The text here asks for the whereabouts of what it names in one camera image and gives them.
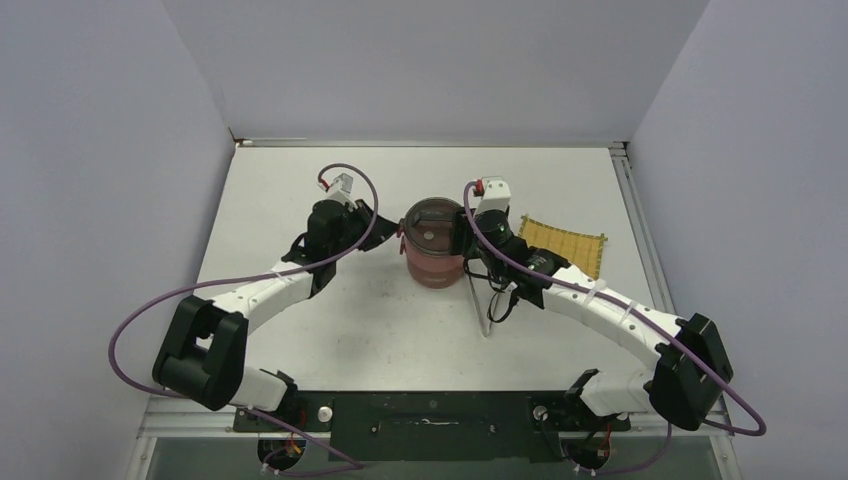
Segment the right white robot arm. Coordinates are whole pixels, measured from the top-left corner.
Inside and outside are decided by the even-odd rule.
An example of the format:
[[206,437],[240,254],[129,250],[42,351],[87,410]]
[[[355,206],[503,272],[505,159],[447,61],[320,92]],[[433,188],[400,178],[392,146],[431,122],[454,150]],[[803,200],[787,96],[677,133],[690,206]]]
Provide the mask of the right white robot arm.
[[695,431],[733,377],[716,325],[636,302],[595,280],[577,265],[516,236],[504,210],[453,216],[454,253],[479,259],[511,303],[571,318],[616,343],[643,367],[630,374],[590,370],[565,401],[567,419],[589,428],[602,417],[654,412],[672,425]]

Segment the steel tongs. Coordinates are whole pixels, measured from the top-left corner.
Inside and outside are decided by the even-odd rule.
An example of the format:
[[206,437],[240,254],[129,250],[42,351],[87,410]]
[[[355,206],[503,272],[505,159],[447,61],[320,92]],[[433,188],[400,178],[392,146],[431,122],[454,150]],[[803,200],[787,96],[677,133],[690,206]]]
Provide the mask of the steel tongs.
[[493,323],[486,316],[487,310],[481,302],[480,295],[476,288],[475,279],[470,274],[467,274],[466,283],[469,288],[471,305],[477,319],[480,334],[484,339],[489,339],[493,333]]

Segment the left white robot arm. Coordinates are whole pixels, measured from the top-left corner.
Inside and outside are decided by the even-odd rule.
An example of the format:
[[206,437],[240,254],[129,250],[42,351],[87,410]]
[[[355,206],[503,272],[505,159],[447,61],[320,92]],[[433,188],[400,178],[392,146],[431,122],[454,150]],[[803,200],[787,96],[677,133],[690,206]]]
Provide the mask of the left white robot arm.
[[152,369],[163,387],[210,409],[233,405],[259,409],[274,430],[296,421],[297,386],[281,373],[246,363],[248,337],[290,306],[320,293],[335,277],[334,256],[349,249],[372,250],[396,234],[399,225],[376,214],[364,201],[317,202],[306,229],[281,257],[269,278],[246,282],[209,300],[191,295],[180,301]]

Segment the glass lid with red clip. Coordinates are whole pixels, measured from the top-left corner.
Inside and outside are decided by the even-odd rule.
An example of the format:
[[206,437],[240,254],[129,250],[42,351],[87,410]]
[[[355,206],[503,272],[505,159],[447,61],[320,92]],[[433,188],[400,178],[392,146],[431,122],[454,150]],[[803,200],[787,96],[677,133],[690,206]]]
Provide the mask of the glass lid with red clip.
[[444,197],[428,197],[413,204],[400,220],[405,249],[431,257],[451,254],[452,231],[461,206]]

